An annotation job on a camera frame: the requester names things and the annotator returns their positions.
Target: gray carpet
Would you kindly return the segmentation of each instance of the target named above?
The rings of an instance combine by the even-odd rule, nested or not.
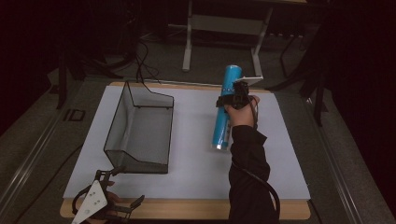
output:
[[[145,63],[159,70],[158,79],[221,84],[225,66],[228,64],[237,64],[243,68],[246,76],[253,76],[248,48],[225,48],[227,44],[224,43],[213,47],[210,46],[213,43],[200,40],[196,40],[197,45],[192,48],[191,70],[189,73],[184,73],[181,71],[184,46],[180,44],[182,41],[177,39],[177,36],[174,40],[168,43],[146,41],[148,57]],[[269,36],[265,39],[265,47],[260,52],[264,81],[255,85],[256,88],[271,86],[284,80],[278,57],[286,44],[287,40],[282,37]],[[288,71],[299,62],[304,54],[299,50],[299,44],[299,41],[296,41],[285,55]],[[145,48],[139,46],[139,55],[143,56],[144,53]],[[154,69],[148,68],[148,70],[155,73]],[[3,155],[0,160],[2,180],[0,189],[4,190],[27,153],[35,147],[35,142],[54,117],[63,118],[66,109],[69,108],[86,111],[83,121],[60,119],[57,122],[43,147],[44,151],[38,157],[36,166],[21,192],[14,198],[15,203],[10,207],[4,223],[13,223],[30,202],[34,203],[23,214],[19,223],[71,223],[70,218],[63,218],[59,215],[59,209],[79,151],[72,153],[84,142],[105,86],[114,81],[99,76],[91,69],[87,71],[89,76],[84,82],[71,82],[70,85],[78,86],[78,92],[75,96],[71,94],[72,97],[69,97],[69,102],[63,111],[55,109],[56,95],[46,93],[0,138],[0,150]],[[133,64],[117,73],[134,78],[135,71],[136,64]],[[145,69],[143,73],[145,77],[150,76]],[[313,205],[318,213],[310,204],[311,218],[304,221],[282,221],[282,223],[319,223],[320,218],[323,223],[351,223],[342,200],[343,197],[340,196],[343,191],[334,181],[336,177],[334,177],[334,168],[330,163],[331,158],[336,160],[336,167],[339,168],[346,182],[362,223],[395,223],[394,217],[386,207],[361,159],[353,138],[333,105],[330,93],[326,92],[324,99],[329,112],[322,113],[323,128],[319,128],[312,119],[312,106],[298,94],[300,86],[301,83],[297,83],[283,91],[276,92],[276,99],[303,169]],[[51,180],[50,178],[71,154],[72,156],[59,174]],[[49,181],[48,187],[34,201],[35,196]],[[134,223],[225,223],[225,221],[136,220]]]

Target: dark background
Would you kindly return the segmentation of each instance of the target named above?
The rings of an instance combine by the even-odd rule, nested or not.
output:
[[[140,20],[159,35],[166,35],[167,23],[186,22],[187,1],[143,2]],[[326,87],[395,216],[395,3],[336,5],[342,10],[326,18],[298,6],[284,7],[274,14],[269,32],[299,34],[304,22],[323,23],[304,57],[312,62],[325,58],[330,71]],[[85,1],[0,3],[0,134],[50,88],[47,73],[58,67],[59,36],[97,58],[104,52],[98,32]]]

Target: person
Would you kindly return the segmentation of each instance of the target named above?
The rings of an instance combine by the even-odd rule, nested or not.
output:
[[[260,98],[253,96],[252,106],[256,107]],[[230,105],[224,109],[230,115],[232,126],[233,144],[231,145],[233,165],[230,168],[230,224],[278,224],[279,219],[274,208],[269,190],[257,179],[247,172],[254,174],[259,179],[267,181],[270,166],[265,158],[263,144],[266,137],[258,132],[252,106],[237,110]]]

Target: background desk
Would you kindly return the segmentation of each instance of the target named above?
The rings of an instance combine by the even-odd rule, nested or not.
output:
[[[142,206],[134,211],[135,218],[226,219],[231,154],[210,148],[217,109],[215,100],[208,99],[216,99],[219,89],[164,87],[150,85],[152,91],[175,97],[169,174],[117,175],[111,178],[117,184],[110,190],[121,198],[146,195]],[[91,184],[96,170],[112,169],[103,147],[121,90],[119,86],[106,88],[65,190],[63,217],[72,216],[72,199]],[[262,99],[259,131],[268,136],[266,155],[272,167],[269,183],[282,200],[281,218],[307,219],[310,195],[276,98],[269,92],[254,93]]]

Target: blue tube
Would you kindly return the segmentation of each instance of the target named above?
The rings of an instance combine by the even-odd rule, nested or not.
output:
[[[234,94],[233,83],[242,76],[242,69],[236,65],[228,65],[225,70],[224,81],[221,86],[221,96]],[[230,116],[225,113],[224,106],[219,107],[216,118],[215,131],[213,132],[212,147],[227,150],[230,139]]]

